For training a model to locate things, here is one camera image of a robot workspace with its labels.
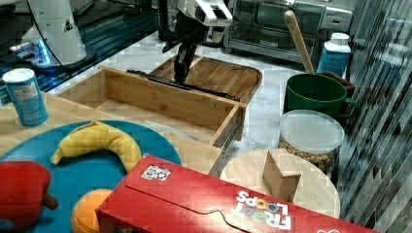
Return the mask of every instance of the wooden spoon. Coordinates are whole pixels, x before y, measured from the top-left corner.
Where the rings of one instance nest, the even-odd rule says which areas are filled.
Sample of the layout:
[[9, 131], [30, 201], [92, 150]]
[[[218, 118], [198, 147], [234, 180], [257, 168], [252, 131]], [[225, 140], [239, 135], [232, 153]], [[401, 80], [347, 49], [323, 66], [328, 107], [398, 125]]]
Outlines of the wooden spoon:
[[306, 49], [305, 42], [303, 41], [299, 25], [297, 24], [296, 16], [294, 15], [293, 11], [288, 10], [287, 12], [285, 12], [285, 21], [288, 25], [289, 31], [291, 32], [294, 44], [296, 45], [297, 51], [300, 54], [300, 58], [302, 59], [306, 72], [309, 74], [315, 74], [315, 70], [313, 69], [308, 50]]

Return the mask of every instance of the cable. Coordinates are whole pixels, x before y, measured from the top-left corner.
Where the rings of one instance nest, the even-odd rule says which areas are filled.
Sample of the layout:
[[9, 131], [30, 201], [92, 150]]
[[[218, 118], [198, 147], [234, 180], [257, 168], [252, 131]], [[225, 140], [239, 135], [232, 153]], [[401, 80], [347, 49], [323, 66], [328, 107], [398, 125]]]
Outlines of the cable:
[[37, 31], [39, 32], [39, 35], [40, 35], [40, 37], [42, 38], [42, 40], [44, 42], [44, 45], [48, 48], [49, 52], [54, 57], [54, 59], [57, 61], [57, 63], [60, 65], [61, 69], [65, 70], [69, 74], [69, 79], [72, 78], [72, 73], [63, 66], [63, 64], [60, 62], [60, 60], [57, 58], [57, 56], [54, 54], [54, 52], [49, 47], [45, 37], [43, 36], [43, 33], [40, 31], [40, 28], [39, 28], [39, 25], [37, 24], [36, 18], [34, 18], [34, 14], [33, 14], [33, 11], [31, 10], [31, 6], [30, 6], [28, 0], [25, 0], [25, 1], [27, 3], [28, 10], [30, 11], [31, 18], [33, 19], [34, 26], [36, 27]]

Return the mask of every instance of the blue can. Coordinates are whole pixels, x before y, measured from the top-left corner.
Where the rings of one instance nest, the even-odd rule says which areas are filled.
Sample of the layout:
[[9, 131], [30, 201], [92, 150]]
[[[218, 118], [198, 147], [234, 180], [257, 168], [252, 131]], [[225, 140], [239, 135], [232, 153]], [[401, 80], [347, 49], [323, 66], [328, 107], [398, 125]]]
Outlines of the blue can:
[[24, 68], [11, 70], [3, 75], [3, 81], [23, 126], [36, 126], [48, 120], [34, 71]]

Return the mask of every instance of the teal plate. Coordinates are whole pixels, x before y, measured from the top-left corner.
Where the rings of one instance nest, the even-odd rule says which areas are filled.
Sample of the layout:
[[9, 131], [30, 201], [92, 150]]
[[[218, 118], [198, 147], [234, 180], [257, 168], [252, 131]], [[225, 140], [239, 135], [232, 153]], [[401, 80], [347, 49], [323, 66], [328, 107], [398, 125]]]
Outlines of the teal plate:
[[[181, 165], [179, 154], [163, 136], [145, 126], [118, 120], [102, 120], [128, 133], [139, 145], [142, 154], [150, 153], [161, 159]], [[51, 173], [49, 194], [59, 206], [51, 211], [45, 207], [37, 222], [24, 232], [71, 232], [71, 213], [78, 200], [97, 188], [114, 189], [126, 174], [118, 156], [101, 150], [82, 157], [62, 159], [58, 165], [51, 163], [60, 141], [75, 128], [89, 121], [61, 126], [39, 134], [13, 148], [0, 161], [35, 161]]]

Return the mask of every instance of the yellow banana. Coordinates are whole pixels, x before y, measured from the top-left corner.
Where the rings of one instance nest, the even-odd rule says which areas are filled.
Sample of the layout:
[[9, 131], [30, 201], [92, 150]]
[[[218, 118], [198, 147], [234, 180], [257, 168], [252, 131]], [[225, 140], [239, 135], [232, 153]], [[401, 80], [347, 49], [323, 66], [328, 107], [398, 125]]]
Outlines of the yellow banana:
[[130, 135], [94, 120], [90, 124], [76, 128], [67, 135], [58, 145], [51, 162], [57, 164], [63, 157], [78, 157], [103, 149], [111, 150], [117, 154], [127, 173], [142, 156], [139, 146]]

